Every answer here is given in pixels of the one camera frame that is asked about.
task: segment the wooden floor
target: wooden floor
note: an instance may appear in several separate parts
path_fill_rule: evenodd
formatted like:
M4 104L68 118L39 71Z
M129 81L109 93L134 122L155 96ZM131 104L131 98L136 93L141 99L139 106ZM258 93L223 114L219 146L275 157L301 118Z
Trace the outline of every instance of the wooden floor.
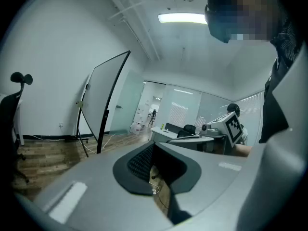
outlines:
M102 153L126 145L146 143L150 134L150 129L144 128L139 135L105 135ZM90 138L89 143L85 143L85 145L88 149L96 152L97 142L94 138ZM95 153L87 151L89 157L95 156ZM18 169L29 178L30 182L25 183L24 179L16 177L13 187L30 200L33 200L42 189L57 177L80 161L87 159L79 142L25 140L25 145L19 147L18 153L26 156L25 161L20 160L18 162Z

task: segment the person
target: person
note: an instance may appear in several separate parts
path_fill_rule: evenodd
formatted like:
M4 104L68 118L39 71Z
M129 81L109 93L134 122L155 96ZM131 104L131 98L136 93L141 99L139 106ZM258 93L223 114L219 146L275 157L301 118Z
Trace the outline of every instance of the person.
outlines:
M211 35L225 43L241 35L243 39L269 41L276 48L277 58L264 91L259 143L266 143L273 134L288 128L272 92L292 66L303 38L278 0L207 0L205 18ZM244 155L252 148L235 147Z
M236 104L236 103L230 103L227 107L227 114L231 113L231 112L235 112L237 117L240 117L241 113L240 113L240 107ZM240 144L244 144L247 145L248 142L248 131L247 129L244 127L243 124L241 124L242 130L243 130L243 135L242 135L242 139L240 140Z

